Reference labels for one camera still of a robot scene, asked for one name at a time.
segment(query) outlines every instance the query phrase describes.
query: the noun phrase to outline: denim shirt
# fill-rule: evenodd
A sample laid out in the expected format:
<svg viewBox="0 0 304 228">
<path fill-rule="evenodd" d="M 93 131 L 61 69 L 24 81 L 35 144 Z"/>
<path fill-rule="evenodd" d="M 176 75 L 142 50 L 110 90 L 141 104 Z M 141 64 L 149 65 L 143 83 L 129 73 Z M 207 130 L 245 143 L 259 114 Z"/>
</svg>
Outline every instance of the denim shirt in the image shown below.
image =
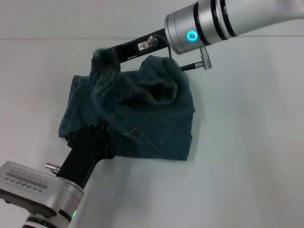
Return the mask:
<svg viewBox="0 0 304 228">
<path fill-rule="evenodd" d="M 185 161 L 194 112 L 189 80 L 173 59 L 149 56 L 139 70 L 121 72 L 100 49 L 89 77 L 73 78 L 59 137 L 105 120 L 116 155 Z"/>
</svg>

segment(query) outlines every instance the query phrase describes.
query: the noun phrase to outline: white wall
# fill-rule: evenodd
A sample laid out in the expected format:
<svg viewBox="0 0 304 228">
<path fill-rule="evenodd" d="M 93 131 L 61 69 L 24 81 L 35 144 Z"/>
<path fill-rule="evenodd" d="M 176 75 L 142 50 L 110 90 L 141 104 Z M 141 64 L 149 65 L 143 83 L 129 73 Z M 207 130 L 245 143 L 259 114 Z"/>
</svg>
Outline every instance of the white wall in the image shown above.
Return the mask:
<svg viewBox="0 0 304 228">
<path fill-rule="evenodd" d="M 0 164 L 61 165 L 69 148 L 57 130 L 73 74 L 88 75 L 96 48 L 161 29 L 167 13 L 189 4 L 2 0 Z M 304 21 L 209 52 L 212 70 L 188 72 L 197 109 L 189 160 L 100 162 L 72 228 L 304 227 Z M 200 55 L 174 58 L 185 65 Z M 123 70 L 138 69 L 143 59 Z M 0 211 L 6 228 L 28 216 L 3 201 Z"/>
</svg>

